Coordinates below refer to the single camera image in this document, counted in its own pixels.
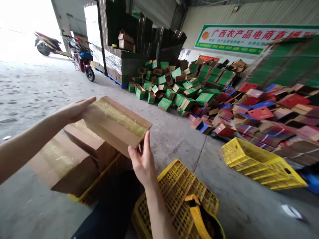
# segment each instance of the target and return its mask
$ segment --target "tire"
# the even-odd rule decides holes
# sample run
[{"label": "tire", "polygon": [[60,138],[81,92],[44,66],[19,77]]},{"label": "tire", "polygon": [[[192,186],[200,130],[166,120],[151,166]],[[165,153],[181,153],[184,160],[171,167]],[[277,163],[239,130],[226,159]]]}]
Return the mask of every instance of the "tire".
[{"label": "tire", "polygon": [[37,50],[38,50],[42,55],[44,55],[44,56],[49,56],[49,55],[50,55],[50,52],[46,51],[46,50],[44,49],[44,46],[45,46],[44,43],[41,43],[41,44],[37,45]]},{"label": "tire", "polygon": [[94,72],[92,70],[92,68],[86,68],[85,69],[85,74],[86,74],[86,77],[89,81],[93,82],[94,79],[95,79],[95,75],[94,75]]}]

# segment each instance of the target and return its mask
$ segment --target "yellow plastic crate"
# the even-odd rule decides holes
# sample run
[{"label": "yellow plastic crate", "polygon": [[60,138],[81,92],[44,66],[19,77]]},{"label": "yellow plastic crate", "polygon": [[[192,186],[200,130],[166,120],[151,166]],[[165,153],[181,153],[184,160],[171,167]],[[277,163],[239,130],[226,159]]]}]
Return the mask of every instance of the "yellow plastic crate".
[{"label": "yellow plastic crate", "polygon": [[307,183],[284,159],[244,140],[222,146],[226,164],[271,190],[306,187]]},{"label": "yellow plastic crate", "polygon": [[[217,215],[219,201],[217,197],[178,159],[174,160],[159,176],[159,187],[166,208],[172,217],[179,238],[199,239],[189,205],[184,202],[187,195],[195,194],[203,207]],[[139,239],[152,238],[150,216],[145,193],[137,200],[132,222]]]},{"label": "yellow plastic crate", "polygon": [[129,169],[132,169],[131,160],[123,154],[118,153],[113,161],[106,167],[106,169],[104,169],[102,173],[100,173],[100,175],[80,197],[76,197],[72,194],[68,194],[68,196],[74,202],[79,202],[83,205],[91,205],[100,198],[103,185]]}]

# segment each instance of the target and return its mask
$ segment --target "orange logo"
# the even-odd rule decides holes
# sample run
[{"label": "orange logo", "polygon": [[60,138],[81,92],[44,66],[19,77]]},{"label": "orange logo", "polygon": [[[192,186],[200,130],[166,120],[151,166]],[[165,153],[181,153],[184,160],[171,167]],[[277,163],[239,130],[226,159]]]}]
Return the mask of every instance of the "orange logo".
[{"label": "orange logo", "polygon": [[204,33],[202,34],[202,38],[203,38],[204,40],[206,40],[208,37],[209,37],[209,32],[204,32]]}]

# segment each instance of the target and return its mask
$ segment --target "sign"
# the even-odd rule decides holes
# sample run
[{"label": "sign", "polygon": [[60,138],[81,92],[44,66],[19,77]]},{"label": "sign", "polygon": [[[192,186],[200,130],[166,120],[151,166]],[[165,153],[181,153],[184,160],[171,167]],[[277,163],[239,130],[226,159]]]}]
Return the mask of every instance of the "sign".
[{"label": "sign", "polygon": [[210,61],[210,60],[214,60],[214,61],[218,62],[220,58],[199,55],[198,59],[202,59],[202,60],[204,60],[204,62],[207,62],[207,61]]},{"label": "sign", "polygon": [[319,26],[204,25],[195,47],[258,55],[274,40],[318,33]]}]

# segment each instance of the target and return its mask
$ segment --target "scooter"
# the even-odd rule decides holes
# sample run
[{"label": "scooter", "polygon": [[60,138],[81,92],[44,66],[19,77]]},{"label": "scooter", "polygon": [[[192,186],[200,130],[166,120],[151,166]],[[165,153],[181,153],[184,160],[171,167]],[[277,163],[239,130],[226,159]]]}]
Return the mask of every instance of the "scooter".
[{"label": "scooter", "polygon": [[36,42],[34,44],[35,47],[37,47],[38,51],[45,56],[50,55],[50,53],[53,54],[59,54],[63,56],[67,56],[72,58],[72,55],[63,52],[59,46],[61,42],[57,39],[47,37],[46,35],[39,33],[39,32],[34,32],[36,36]]},{"label": "scooter", "polygon": [[74,41],[69,41],[68,46],[70,47],[71,51],[73,52],[73,61],[75,67],[78,68],[80,71],[86,74],[86,77],[89,81],[93,82],[95,79],[94,72],[91,67],[91,61],[93,60],[93,56],[91,50],[82,46],[82,40],[80,38],[74,38],[68,35],[62,35],[63,37],[74,39]]}]

